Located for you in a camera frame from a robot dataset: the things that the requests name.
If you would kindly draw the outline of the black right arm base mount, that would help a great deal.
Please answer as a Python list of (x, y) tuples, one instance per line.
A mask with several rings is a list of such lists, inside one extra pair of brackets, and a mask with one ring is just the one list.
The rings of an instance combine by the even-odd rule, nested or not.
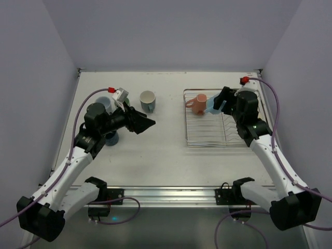
[(247, 222), (251, 217), (251, 213), (236, 213), (239, 211), (251, 210), (251, 206), (256, 203), (245, 199), (241, 194), (240, 187), (244, 183), (253, 182), (251, 177), (245, 177), (233, 181), (232, 184), (228, 182), (222, 183), (222, 185), (214, 190), (216, 205), (227, 205), (231, 217), (236, 221)]

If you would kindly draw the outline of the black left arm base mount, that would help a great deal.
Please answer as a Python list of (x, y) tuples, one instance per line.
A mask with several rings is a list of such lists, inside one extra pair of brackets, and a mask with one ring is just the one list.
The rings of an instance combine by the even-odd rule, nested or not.
[[(107, 189), (107, 182), (96, 178), (96, 177), (89, 177), (85, 180), (85, 183), (92, 183), (94, 184), (98, 189), (99, 193), (97, 198), (93, 202), (103, 202), (103, 201), (109, 201), (112, 199), (122, 198), (124, 194), (124, 189), (116, 189), (112, 188), (111, 190)], [(91, 220), (93, 220), (96, 224), (103, 224), (103, 225), (120, 225), (125, 223), (125, 221), (115, 221), (112, 223), (102, 222), (101, 217), (107, 217), (110, 214), (110, 206), (111, 203), (107, 204), (107, 207), (103, 208), (95, 208), (95, 207), (89, 207), (88, 208), (88, 216)]]

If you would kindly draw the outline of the dark blue mug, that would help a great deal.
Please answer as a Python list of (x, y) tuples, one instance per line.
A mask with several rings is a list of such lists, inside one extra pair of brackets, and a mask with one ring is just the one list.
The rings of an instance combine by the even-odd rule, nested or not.
[(105, 135), (105, 145), (106, 146), (114, 146), (119, 141), (119, 135), (117, 131), (110, 132)]

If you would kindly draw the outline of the pink mug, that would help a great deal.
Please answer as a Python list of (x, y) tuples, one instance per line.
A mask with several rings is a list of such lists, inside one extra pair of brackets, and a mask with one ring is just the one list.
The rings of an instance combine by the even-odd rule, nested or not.
[(192, 113), (198, 116), (204, 115), (206, 109), (207, 96), (205, 94), (198, 94), (195, 98), (185, 103), (186, 108), (190, 108)]

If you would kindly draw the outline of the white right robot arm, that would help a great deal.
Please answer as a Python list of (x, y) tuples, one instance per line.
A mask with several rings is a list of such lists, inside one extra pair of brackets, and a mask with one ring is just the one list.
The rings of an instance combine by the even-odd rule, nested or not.
[(253, 91), (223, 87), (213, 100), (213, 108), (230, 115), (237, 133), (259, 158), (276, 188), (256, 184), (251, 177), (235, 180), (228, 195), (237, 201), (252, 201), (266, 210), (281, 231), (315, 220), (321, 197), (319, 191), (305, 190), (305, 182), (296, 175), (272, 137), (268, 124), (258, 117), (258, 97)]

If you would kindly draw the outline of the pale blue footed cup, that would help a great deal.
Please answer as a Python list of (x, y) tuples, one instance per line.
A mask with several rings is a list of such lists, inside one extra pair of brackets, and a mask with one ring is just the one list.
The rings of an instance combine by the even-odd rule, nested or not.
[(101, 96), (95, 100), (96, 103), (103, 104), (108, 113), (112, 112), (112, 101), (109, 97)]

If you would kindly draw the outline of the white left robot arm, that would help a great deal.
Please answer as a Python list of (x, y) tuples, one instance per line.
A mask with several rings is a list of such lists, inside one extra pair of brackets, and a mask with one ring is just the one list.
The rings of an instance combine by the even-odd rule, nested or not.
[(74, 194), (66, 193), (104, 147), (107, 134), (123, 127), (140, 134), (155, 123), (128, 105), (110, 114), (103, 104), (90, 104), (62, 164), (37, 192), (17, 202), (20, 227), (52, 242), (62, 232), (66, 220), (79, 209), (93, 201), (106, 201), (107, 184), (95, 177), (87, 179)]

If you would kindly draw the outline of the teal grey mug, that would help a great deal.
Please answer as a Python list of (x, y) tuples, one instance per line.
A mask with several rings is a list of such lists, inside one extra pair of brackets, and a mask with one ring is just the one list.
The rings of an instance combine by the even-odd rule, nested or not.
[(140, 103), (144, 112), (153, 113), (156, 105), (156, 96), (152, 91), (146, 90), (140, 94)]

